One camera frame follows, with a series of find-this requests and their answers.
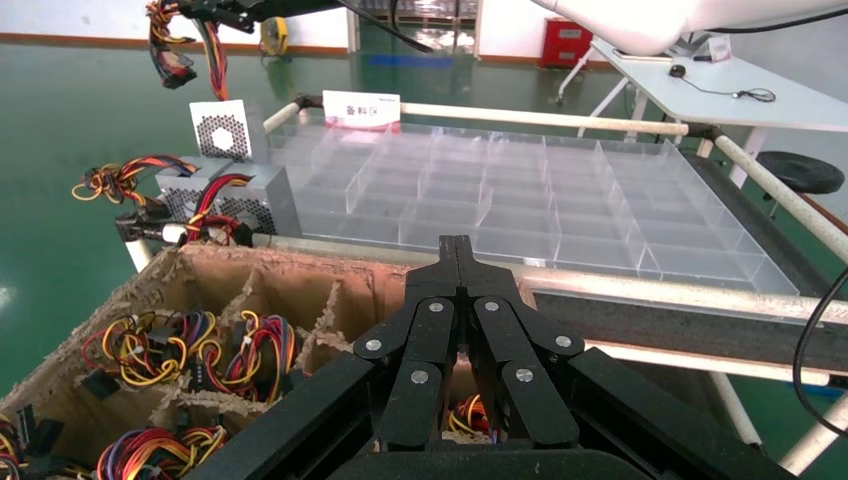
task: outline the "black stool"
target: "black stool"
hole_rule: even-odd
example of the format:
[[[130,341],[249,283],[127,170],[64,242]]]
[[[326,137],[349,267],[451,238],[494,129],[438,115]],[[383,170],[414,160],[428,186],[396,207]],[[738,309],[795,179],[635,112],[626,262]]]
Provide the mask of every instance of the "black stool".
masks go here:
[[[789,152],[760,152],[757,155],[757,161],[795,193],[819,195],[834,193],[839,191],[845,183],[842,170],[805,155]],[[771,200],[771,195],[766,194],[763,200]],[[771,218],[774,218],[779,205],[774,202],[774,207],[769,213]]]

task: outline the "green floor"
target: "green floor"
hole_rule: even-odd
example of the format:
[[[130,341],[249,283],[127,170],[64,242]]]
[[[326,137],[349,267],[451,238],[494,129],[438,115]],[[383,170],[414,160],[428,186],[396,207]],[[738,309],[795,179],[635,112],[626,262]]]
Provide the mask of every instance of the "green floor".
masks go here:
[[[438,39],[444,32],[421,35]],[[447,46],[439,55],[452,55],[452,42],[442,43]],[[367,28],[362,44],[368,53],[415,55]],[[0,160],[5,170],[0,175],[0,393],[133,274],[112,222],[121,207],[75,201],[70,188],[92,166],[146,153],[196,151],[188,103],[214,97],[204,77],[205,62],[194,58],[199,78],[169,91],[159,85],[143,50],[0,45]],[[588,114],[620,78],[614,72],[581,75],[569,87],[565,106],[557,107],[553,97],[563,72],[480,64],[467,55],[455,57],[453,68],[405,69],[370,65],[365,53],[264,63],[234,56],[229,70],[233,98],[258,102],[266,115],[298,93],[324,89],[399,93],[407,102]],[[614,102],[606,115],[624,117],[624,102]],[[659,112],[649,108],[647,117],[658,119]],[[485,122],[411,121],[496,128]],[[575,133],[531,126],[516,130]],[[778,221],[817,264],[827,265],[830,257],[818,242],[785,215]],[[833,265],[831,275],[839,270]],[[788,386],[750,379],[734,379],[734,384],[775,458],[812,425]],[[827,401],[817,403],[824,408]],[[804,478],[844,478],[846,468],[843,442]]]

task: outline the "white table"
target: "white table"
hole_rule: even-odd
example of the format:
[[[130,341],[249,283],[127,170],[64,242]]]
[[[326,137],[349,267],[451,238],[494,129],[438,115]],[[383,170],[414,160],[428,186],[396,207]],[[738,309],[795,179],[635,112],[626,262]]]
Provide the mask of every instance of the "white table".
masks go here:
[[[791,128],[848,132],[848,104],[815,90],[787,80],[775,73],[752,65],[739,58],[725,62],[695,62],[686,57],[673,61],[627,60],[614,52],[615,47],[596,38],[592,48],[560,86],[560,97],[576,70],[585,65],[592,50],[600,53],[615,67],[624,79],[598,105],[591,116],[599,115],[616,95],[633,83],[638,89],[633,119],[641,120],[648,98],[660,109],[678,121],[700,122],[714,125],[740,125],[754,127],[745,143],[745,150],[755,157],[765,142],[768,128]],[[736,92],[753,88],[766,88],[774,92],[777,100],[763,103],[749,97],[732,98],[698,91],[692,85],[668,74],[671,65],[686,67],[686,79],[705,90]],[[635,141],[635,133],[628,134]],[[734,166],[731,180],[739,187],[747,175]]]

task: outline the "transparent divider grid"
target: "transparent divider grid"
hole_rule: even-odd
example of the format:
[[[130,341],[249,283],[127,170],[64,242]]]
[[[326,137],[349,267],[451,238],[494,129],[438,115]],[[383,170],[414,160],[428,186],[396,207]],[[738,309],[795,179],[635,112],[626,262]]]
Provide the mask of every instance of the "transparent divider grid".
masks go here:
[[[797,294],[668,142],[308,131],[311,151],[286,150],[307,236],[434,250],[467,234],[483,258]]]

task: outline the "red cabinet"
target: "red cabinet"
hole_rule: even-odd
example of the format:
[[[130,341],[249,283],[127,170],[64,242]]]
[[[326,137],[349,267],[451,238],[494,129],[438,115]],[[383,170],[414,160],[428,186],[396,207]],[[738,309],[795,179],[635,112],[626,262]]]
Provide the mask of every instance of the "red cabinet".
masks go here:
[[[567,18],[547,19],[540,67],[573,67],[589,51],[592,32]]]

